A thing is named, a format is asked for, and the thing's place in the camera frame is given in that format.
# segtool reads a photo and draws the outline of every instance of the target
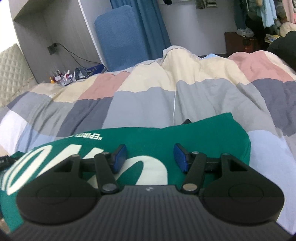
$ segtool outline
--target ribbed black surface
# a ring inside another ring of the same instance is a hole
[[[198,197],[181,194],[174,186],[153,186],[153,190],[126,186],[118,194],[103,196],[76,222],[61,226],[25,223],[10,236],[15,241],[283,241],[290,237],[273,222],[242,227],[220,221]]]

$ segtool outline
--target patchwork blanket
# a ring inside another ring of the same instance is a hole
[[[294,233],[295,80],[269,52],[200,59],[172,46],[162,59],[67,87],[39,84],[18,96],[0,110],[0,156],[95,129],[163,128],[231,112],[251,140],[250,166],[283,190],[278,223]]]

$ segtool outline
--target blue curtain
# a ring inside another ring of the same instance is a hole
[[[134,8],[142,31],[149,58],[163,56],[163,50],[170,47],[170,39],[165,28],[157,0],[110,0],[112,8],[129,5]]]

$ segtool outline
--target white cable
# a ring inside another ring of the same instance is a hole
[[[175,98],[174,98],[173,126],[175,125],[175,106],[176,106],[176,90],[175,90]]]

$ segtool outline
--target quilted headboard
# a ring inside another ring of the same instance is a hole
[[[0,107],[37,85],[17,44],[0,53]]]

